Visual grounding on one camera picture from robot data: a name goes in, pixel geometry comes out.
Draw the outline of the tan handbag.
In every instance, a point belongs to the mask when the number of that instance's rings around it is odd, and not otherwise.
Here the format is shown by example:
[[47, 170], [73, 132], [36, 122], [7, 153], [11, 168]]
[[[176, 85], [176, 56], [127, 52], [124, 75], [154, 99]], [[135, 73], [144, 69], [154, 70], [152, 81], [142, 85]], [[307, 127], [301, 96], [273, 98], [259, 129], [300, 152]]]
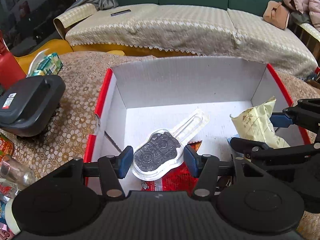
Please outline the tan handbag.
[[281, 2], [269, 1], [263, 19], [275, 27], [285, 30], [289, 22], [290, 12]]

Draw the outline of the red water bottle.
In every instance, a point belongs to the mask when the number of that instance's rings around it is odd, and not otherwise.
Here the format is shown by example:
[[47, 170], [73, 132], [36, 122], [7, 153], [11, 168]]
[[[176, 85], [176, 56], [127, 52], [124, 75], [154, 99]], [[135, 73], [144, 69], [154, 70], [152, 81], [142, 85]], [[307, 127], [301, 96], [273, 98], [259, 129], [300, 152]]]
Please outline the red water bottle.
[[8, 90], [13, 84], [26, 77], [25, 72], [20, 67], [12, 53], [8, 50], [1, 33], [0, 47], [0, 83]]

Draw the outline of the black lidded container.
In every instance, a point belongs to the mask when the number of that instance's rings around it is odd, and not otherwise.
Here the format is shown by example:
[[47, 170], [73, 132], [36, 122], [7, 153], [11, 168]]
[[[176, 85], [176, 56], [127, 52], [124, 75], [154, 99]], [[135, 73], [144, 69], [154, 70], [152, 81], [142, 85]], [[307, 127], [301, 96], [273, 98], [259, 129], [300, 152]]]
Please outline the black lidded container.
[[58, 75], [31, 76], [1, 95], [1, 129], [20, 137], [34, 137], [48, 125], [65, 92]]

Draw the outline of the dark brown chocolate packet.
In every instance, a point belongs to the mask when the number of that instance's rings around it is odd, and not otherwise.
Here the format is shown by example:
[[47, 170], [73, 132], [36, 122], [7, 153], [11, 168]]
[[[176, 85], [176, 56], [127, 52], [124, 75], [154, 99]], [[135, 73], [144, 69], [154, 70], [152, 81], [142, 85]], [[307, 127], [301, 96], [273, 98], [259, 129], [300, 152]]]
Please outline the dark brown chocolate packet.
[[233, 184], [233, 177], [226, 177], [226, 176], [221, 176], [218, 180], [217, 180], [217, 184], [216, 184], [216, 190], [215, 192], [221, 192], [224, 189], [228, 188], [229, 186], [231, 186]]

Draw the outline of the cookie ice cream bar packet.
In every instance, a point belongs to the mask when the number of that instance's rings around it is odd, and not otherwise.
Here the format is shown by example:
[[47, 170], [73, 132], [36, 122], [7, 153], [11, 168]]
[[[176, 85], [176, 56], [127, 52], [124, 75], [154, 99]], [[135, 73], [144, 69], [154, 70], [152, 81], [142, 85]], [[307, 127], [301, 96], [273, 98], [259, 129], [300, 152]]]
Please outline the cookie ice cream bar packet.
[[183, 163], [183, 150], [209, 123], [210, 117], [194, 113], [173, 129], [153, 132], [133, 154], [132, 173], [143, 181], [162, 178]]

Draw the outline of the beige sofa cover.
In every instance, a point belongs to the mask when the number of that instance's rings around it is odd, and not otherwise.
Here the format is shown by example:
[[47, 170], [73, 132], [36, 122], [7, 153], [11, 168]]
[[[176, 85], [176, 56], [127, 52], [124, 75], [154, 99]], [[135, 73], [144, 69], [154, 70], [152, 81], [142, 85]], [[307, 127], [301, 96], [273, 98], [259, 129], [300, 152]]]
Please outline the beige sofa cover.
[[[131, 12], [111, 17], [126, 9]], [[97, 10], [87, 3], [57, 16], [54, 25], [75, 50], [234, 56], [301, 77], [317, 67], [311, 51], [292, 31], [240, 10], [156, 4]]]

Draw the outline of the cream snack packet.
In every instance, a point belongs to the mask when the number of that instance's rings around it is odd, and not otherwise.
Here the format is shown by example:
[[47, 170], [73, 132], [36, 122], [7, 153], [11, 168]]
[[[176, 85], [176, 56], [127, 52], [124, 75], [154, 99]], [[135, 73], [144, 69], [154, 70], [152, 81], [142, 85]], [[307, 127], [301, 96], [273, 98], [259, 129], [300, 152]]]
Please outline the cream snack packet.
[[230, 115], [239, 137], [264, 142], [272, 148], [289, 147], [283, 138], [276, 135], [270, 120], [275, 104], [276, 98], [272, 96], [264, 103], [248, 108], [236, 117]]

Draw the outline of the pink down jacket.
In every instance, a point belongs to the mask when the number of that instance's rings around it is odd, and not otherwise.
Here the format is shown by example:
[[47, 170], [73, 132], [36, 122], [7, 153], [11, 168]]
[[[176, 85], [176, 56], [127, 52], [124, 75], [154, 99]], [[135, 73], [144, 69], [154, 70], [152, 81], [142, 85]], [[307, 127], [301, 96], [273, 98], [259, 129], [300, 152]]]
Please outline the pink down jacket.
[[283, 0], [290, 11], [289, 24], [309, 23], [319, 30], [319, 0]]

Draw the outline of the dark red foil Oreo bag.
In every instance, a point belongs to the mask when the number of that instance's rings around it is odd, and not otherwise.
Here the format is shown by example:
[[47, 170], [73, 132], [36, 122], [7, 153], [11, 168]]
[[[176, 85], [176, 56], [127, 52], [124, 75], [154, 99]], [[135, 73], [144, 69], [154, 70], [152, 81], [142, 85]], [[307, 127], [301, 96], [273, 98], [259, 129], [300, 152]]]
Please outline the dark red foil Oreo bag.
[[199, 150], [201, 144], [202, 144], [202, 140], [200, 140], [200, 141], [191, 141], [191, 142], [188, 143], [188, 145], [191, 148], [193, 148], [195, 150], [195, 152], [197, 152]]

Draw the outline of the red cardboard box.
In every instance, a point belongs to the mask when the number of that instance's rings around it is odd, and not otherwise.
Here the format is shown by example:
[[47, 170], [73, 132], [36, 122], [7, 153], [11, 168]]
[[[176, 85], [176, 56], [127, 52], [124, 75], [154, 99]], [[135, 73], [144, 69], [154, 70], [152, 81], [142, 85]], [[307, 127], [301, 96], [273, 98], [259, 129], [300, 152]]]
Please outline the red cardboard box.
[[195, 135], [200, 154], [222, 160], [236, 135], [231, 118], [275, 97], [275, 112], [293, 104], [289, 89], [269, 64], [236, 57], [167, 57], [110, 68], [95, 108], [97, 129], [89, 136], [84, 160], [139, 148], [160, 129], [171, 132], [196, 113], [209, 122]]

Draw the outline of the green tissue pack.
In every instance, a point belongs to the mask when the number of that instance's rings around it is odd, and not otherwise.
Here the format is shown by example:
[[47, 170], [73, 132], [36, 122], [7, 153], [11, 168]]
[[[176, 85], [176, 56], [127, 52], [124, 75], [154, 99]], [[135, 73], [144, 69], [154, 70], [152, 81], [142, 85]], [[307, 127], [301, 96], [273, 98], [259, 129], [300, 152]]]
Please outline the green tissue pack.
[[38, 54], [29, 67], [27, 77], [57, 75], [62, 67], [63, 63], [57, 53], [47, 56]]

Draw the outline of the red snack bag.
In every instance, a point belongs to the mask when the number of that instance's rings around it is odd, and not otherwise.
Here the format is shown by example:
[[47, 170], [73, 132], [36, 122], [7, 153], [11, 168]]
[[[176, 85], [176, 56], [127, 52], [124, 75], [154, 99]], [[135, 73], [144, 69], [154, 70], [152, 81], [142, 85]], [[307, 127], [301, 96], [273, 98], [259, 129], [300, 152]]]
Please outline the red snack bag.
[[185, 163], [170, 170], [161, 179], [141, 181], [142, 191], [186, 191], [192, 193], [198, 179], [194, 178]]

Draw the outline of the yellow giraffe figure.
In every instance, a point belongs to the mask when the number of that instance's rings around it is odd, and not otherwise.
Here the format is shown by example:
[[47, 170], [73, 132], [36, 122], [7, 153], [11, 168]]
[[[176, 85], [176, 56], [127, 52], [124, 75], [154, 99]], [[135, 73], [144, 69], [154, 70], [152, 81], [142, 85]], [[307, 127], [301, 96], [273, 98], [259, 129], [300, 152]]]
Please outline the yellow giraffe figure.
[[62, 55], [71, 52], [73, 52], [73, 49], [67, 41], [53, 39], [45, 43], [43, 46], [35, 50], [33, 53], [30, 53], [22, 57], [15, 57], [15, 59], [22, 68], [22, 70], [25, 72], [25, 74], [28, 74], [29, 67], [33, 60], [37, 58], [38, 54], [47, 56], [51, 53], [57, 53], [58, 55]]

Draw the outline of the clear glass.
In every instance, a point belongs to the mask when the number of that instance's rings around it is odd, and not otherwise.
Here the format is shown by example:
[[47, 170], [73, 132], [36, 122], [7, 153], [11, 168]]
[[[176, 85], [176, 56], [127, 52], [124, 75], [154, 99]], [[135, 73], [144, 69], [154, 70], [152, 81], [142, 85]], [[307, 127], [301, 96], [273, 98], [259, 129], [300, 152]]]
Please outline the clear glass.
[[28, 187], [36, 180], [34, 172], [10, 155], [1, 160], [1, 176], [9, 181]]

